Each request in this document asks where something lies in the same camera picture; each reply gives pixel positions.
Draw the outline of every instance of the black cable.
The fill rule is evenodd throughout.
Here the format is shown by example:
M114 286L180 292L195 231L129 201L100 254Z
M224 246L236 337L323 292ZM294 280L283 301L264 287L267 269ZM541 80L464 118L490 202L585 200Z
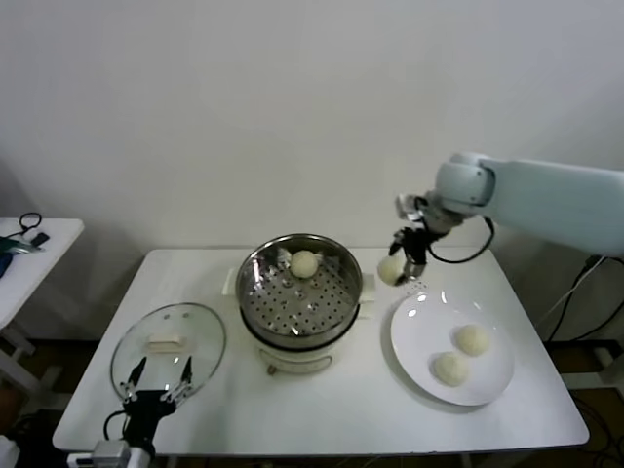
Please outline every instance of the black cable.
M29 222L28 221L28 219L30 217L34 217L34 222ZM20 227L20 230L14 232L13 234L9 234L8 236L0 236L0 238L2 238L2 239L10 239L10 238L15 237L15 236L23 236L25 233L27 233L31 229L39 227L39 225L41 224L42 220L43 220L43 217L41 216L40 213L37 213L37 212L24 213L24 214L22 214L19 217L19 227Z
M115 416L119 416L120 414L126 414L126 412L122 409L118 410L118 411L114 411L111 414L108 415L108 417L106 417L106 420L104 421L104 427L103 427L103 432L104 432L104 439L105 440L110 440L108 438L108 423L110 422L110 420L115 417Z
M489 245L491 244L491 241L494 240L494 235L495 235L494 223L488 217L484 217L483 220L486 222L487 228L489 229L489 237L487 238L486 242L481 246L481 248L478 249L472 255L470 255L470 256L468 256L466 258L462 258L460 260L449 260L448 258L442 258L441 256L438 256L435 252L433 252L433 249L431 249L431 244L429 244L427 246L427 251L436 260L441 261L443 263L458 264L458 263L467 263L468 261L474 260L479 255L481 255L483 252L485 252L488 249ZM427 226L427 224L424 222L424 220L423 220L422 224L425 227Z
M427 201L424 198L421 197L417 197L414 200L416 209L419 210L420 212L422 212L422 209L420 208L421 204L426 205ZM427 225L427 221L425 221L424 216L422 216L422 225L425 229L425 231L427 232L427 234L431 235L431 229L429 229L429 226ZM488 218L488 217L484 217L483 221L486 223L487 229L489 229L489 237L487 238L486 242L481 246L480 249L478 249L475 253L473 253L472 255L468 256L467 258L462 258L460 260L449 260L448 258L442 258L441 256L438 256L435 252L433 252L433 249L431 248L431 244L427 245L427 252L433 256L436 260L441 261L442 263L450 263L453 265L457 265L459 263L467 263L469 261L474 260L475 258L477 258L479 255L481 255L483 252L485 252L489 245L491 244L491 241L494 240L494 235L495 235L495 228L494 228L494 223L493 221Z
M616 440L613 437L613 434L611 433L605 419L596 409L594 409L594 407L578 397L575 397L573 395L571 395L571 397L581 413L585 414L586 416L590 416L606 434L606 444L603 448L598 450L587 450L585 448L579 448L578 450L584 453L590 453L595 455L596 457L594 458L593 463L594 466L603 466L606 460L616 463L617 466L624 466L624 453L622 452L622 449L620 447L622 438ZM607 451L611 449L611 447L615 448L615 450L617 451L617 456L607 453Z
M7 431L7 439L11 439L15 441L16 444L20 444L21 439L23 438L24 433L27 433L27 430L31 424L31 422L38 416L37 412L31 414L25 414L20 417L18 421Z
M624 300L622 300L622 302L620 302L620 304L617 306L617 308L613 311L613 313L611 315L608 316L608 318L604 322L602 322L600 325L598 325L594 329L591 329L591 330L587 331L586 333L583 333L580 336L577 336L576 338L571 339L570 341L578 341L579 339L583 339L583 338L589 336L593 332L597 332L598 330L603 329L604 327L606 327L617 316L617 314L620 313L622 308L624 308Z
M570 286L571 290L574 290L574 288L576 288L576 285L578 285L578 282L581 281L581 278L583 278L583 276L585 275L585 273L587 273L588 270L589 268L587 267L587 265L585 265L583 269L581 269L578 275L576 275L576 278L574 278L574 281L572 282L572 286ZM557 324L555 325L555 327L553 328L553 331L550 333L550 336L546 340L547 343L550 343L553 340L553 338L559 331L559 328L561 327L562 323L564 322L564 318L566 317L566 314L567 314L567 307L569 306L569 302L572 300L573 295L574 295L574 291L572 291L570 294L567 295L567 298L565 299L565 302L564 302L564 308L562 310L562 314L559 316L559 320L557 321Z
M572 283L572 286L570 288L571 290L574 290L574 288L576 287L578 282L581 280L583 275L589 270L589 268L591 268L593 266L591 263L589 263L590 259L591 259L591 257L588 258L588 260L585 262L585 266L583 267L583 269L578 273L578 275L574 279L574 282ZM607 257L606 260L615 261L616 263L619 263L620 265L624 266L624 260L622 260L621 258L610 256L610 257ZM564 317L566 316L566 313L567 313L567 308L568 308L569 303L572 300L572 297L574 296L575 292L576 292L576 290L572 291L567 296L567 298L565 299L564 309L562 310L562 315L559 317L559 321L555 325L555 328L553 329L553 332L550 333L550 336L545 341L546 343L550 343L553 340L553 338L555 337L555 334L557 333L557 331L561 327L562 322L564 321ZM578 341L579 339L583 339L586 336L589 336L590 334L592 334L594 332L597 332L598 330L603 329L604 327L606 327L617 316L617 314L622 310L622 308L624 308L624 301L620 302L620 304L617 306L615 311L613 311L613 313L611 315L609 315L608 318L604 322L602 322L600 325L598 325L594 329L591 329L591 330L581 334L580 336L577 336L576 338L569 339L567 341L568 342L570 342L570 341Z

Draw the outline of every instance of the wire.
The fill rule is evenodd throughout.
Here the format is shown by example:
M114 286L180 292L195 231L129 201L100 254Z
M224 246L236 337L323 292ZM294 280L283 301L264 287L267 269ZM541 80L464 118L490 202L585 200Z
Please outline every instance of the wire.
M564 321L564 317L566 316L567 313L567 308L569 306L570 301L572 300L572 296L574 291L576 290L576 288L580 285L580 283L589 275L589 273L591 273L591 271L598 267L598 265L601 265L602 263L604 263L606 260L611 260L614 261L616 263L619 263L620 265L624 266L624 260L622 260L621 258L617 258L617 257L602 257L600 260L598 260L598 262L596 262L593 266L593 268L590 268L589 271L587 271L587 265L585 265L583 267L583 269L579 272L579 274L576 276L576 278L574 279L574 282L572 283L572 288L570 289L570 291L567 294L567 298L565 300L565 304L564 304L564 309L562 311L562 315L559 317L559 321L557 322L557 324L555 325L555 328L553 329L552 333L550 333L550 336L548 337L548 339L546 340L547 343L552 342L553 338L555 337L555 334L557 333L557 331L559 330L560 326L562 325L562 322ZM606 327L609 323L611 323L611 321L613 319L615 319L615 317L617 317L617 315L619 314L619 312L624 308L624 300L622 302L620 302L620 304L617 306L617 308L611 313L611 315L608 316L608 318L602 322L601 324L599 324L597 327L577 336L576 338L570 339L568 340L568 342L571 341L578 341L580 339L583 339L587 336L589 336L590 334L597 332L598 330L603 329L604 327Z
M609 315L608 318L604 322L602 322L600 325L598 325L594 329L591 329L591 330L587 331L586 333L583 333L580 336L577 336L576 338L571 339L570 341L578 341L579 339L583 339L583 338L589 336L590 334L592 334L594 332L597 332L598 330L603 329L604 327L606 327L617 316L617 314L620 313L622 308L624 308L624 300L622 300L622 302L620 302L620 305L617 306L617 308L613 311L613 313L611 315Z
M7 431L7 439L11 439L12 441L15 441L16 444L21 445L24 437L28 433L28 428L38 415L38 412L33 412L20 417L18 421Z
M566 317L566 313L567 313L567 307L569 306L569 303L572 300L572 297L574 296L573 291L578 286L578 282L581 281L581 278L583 278L583 275L585 274L586 271L587 271L587 266L584 266L583 269L581 269L581 271L578 273L578 275L576 275L576 278L574 278L574 281L572 282L572 286L570 287L570 290L572 292L568 294L567 298L565 299L564 309L562 310L562 314L559 316L559 320L557 321L557 324L555 325L555 327L553 328L553 331L550 333L550 336L546 340L547 343L550 343L553 340L553 338L559 331L559 328L561 327L562 323L564 322L564 318Z
M28 219L33 218L33 217L34 217L34 222L28 222ZM24 213L19 217L19 227L21 228L21 230L14 232L13 234L9 234L7 236L0 236L0 238L10 239L15 236L23 236L25 233L27 233L31 229L39 227L42 220L43 220L43 217L41 216L40 213L37 213L37 212Z
M448 258L442 258L441 256L438 256L435 252L433 252L433 249L431 249L431 244L429 244L427 246L427 251L436 260L441 261L443 263L458 264L458 263L467 263L467 262L469 262L471 260L474 260L479 255L481 255L483 252L485 252L488 249L489 245L491 244L491 241L494 240L494 235L495 235L494 223L488 217L484 217L483 220L486 222L487 229L489 229L489 237L487 238L486 242L481 246L481 248L478 249L472 255L470 255L470 256L468 256L466 258L462 258L460 260L449 260ZM425 229L429 230L429 228L427 227L427 224L424 222L424 220L423 220L422 224L425 226Z
M351 458L343 458L342 460L338 461L333 468L338 468L342 465L344 465L347 461L349 461Z
M539 320L539 322L537 322L537 327L539 327L541 324L544 323L544 321L550 317L550 315L555 311L555 309L557 309L557 307L559 306L559 304L562 303L563 300L566 299L566 297L568 297L569 295L571 295L572 293L574 293L574 291L576 291L576 289L581 286L581 284L583 283L583 281L585 281L587 279L587 277L589 275L592 274L592 272L598 268L598 266L603 263L603 261L605 261L605 258L602 256L600 260L598 260L596 262L596 264L594 266L592 266L589 270L587 270L585 272L585 274L578 280L578 282L576 283L576 286L573 288L570 288L570 290L568 292L566 292L564 295L562 295L559 299L557 299L557 302L555 302L553 304L553 306L548 309L548 311L544 314L544 316Z
M425 216L422 214L422 209L421 209L421 205L427 206L427 200L421 197L416 197L414 200L414 204L420 214L420 222L422 222L422 226L424 227L426 233L430 236L433 235L431 229L429 229L429 226L427 225L427 221L425 220ZM436 260L441 261L442 263L450 263L450 264L457 265L459 263L467 263L469 261L474 260L483 252L485 252L488 249L489 245L491 244L491 241L494 240L495 228L494 228L493 221L488 217L484 217L483 221L486 223L487 229L489 230L489 237L487 237L486 242L481 246L480 249L478 249L475 253L468 256L467 258L462 258L459 260L449 260L448 258L442 258L441 256L438 256L435 252L433 252L433 249L431 248L431 244L427 244L427 252L431 256L433 256Z
M361 468L367 468L368 466L371 466L375 461L377 461L379 458L381 458L381 456L376 456L375 458L371 458L369 461L367 461L364 465L362 465Z
M125 414L126 412L122 409L118 410L118 411L114 411L111 414L108 415L108 417L106 417L106 420L104 421L104 427L103 427L103 431L104 431L104 439L109 441L110 439L108 438L108 423L110 422L110 420L115 417L115 416L119 416L120 414Z
M622 452L622 449L620 446L623 441L623 438L620 437L618 440L615 440L605 419L600 415L600 413L596 409L594 409L594 407L592 407L590 404L586 403L585 401L581 400L578 397L575 397L573 395L571 395L571 397L572 397L572 400L574 400L574 402L576 403L576 406L578 407L579 411L581 411L581 413L583 413L585 416L589 416L591 419L593 419L594 422L596 422L598 426L606 434L606 444L604 445L603 448L599 450L587 450L585 448L579 448L578 450L584 453L594 454L596 456L593 462L593 465L595 467L604 466L605 461L607 460L616 463L617 466L620 466L620 467L624 466L624 453ZM617 451L617 456L607 453L611 448L615 448L615 450Z

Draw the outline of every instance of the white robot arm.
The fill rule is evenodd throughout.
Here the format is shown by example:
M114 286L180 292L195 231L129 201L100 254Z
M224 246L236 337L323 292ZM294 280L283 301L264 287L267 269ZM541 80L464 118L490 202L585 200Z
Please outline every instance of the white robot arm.
M496 161L460 153L438 170L435 190L400 195L414 227L395 234L407 263L396 283L415 279L431 244L475 215L590 254L624 254L624 173L536 161Z

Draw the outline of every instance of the stainless steel steamer basket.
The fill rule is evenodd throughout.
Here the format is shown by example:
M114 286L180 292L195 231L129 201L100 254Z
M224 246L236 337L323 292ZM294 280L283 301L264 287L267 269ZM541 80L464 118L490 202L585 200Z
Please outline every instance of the stainless steel steamer basket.
M317 255L308 279L290 271L290 256ZM241 266L236 296L243 321L263 343L286 351L311 351L343 336L358 315L362 271L342 245L314 234L291 234L258 247Z

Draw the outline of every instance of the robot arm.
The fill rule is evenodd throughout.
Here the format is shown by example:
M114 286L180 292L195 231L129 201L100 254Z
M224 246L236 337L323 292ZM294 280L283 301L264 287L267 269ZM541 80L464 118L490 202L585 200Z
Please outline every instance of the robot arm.
M93 452L73 453L67 458L69 468L147 468L156 456L152 440L158 423L173 414L186 400L193 388L192 358L189 356L182 370L179 383L171 390L137 390L145 369L147 357L143 357L131 371L128 382L123 384L126 398L123 410L112 413L104 422L105 441L99 441ZM107 424L111 417L124 413L122 439L108 440Z
M461 153L440 167L435 190L401 195L396 205L412 227L390 248L407 259L395 283L420 276L431 244L475 215L592 254L624 253L621 172Z

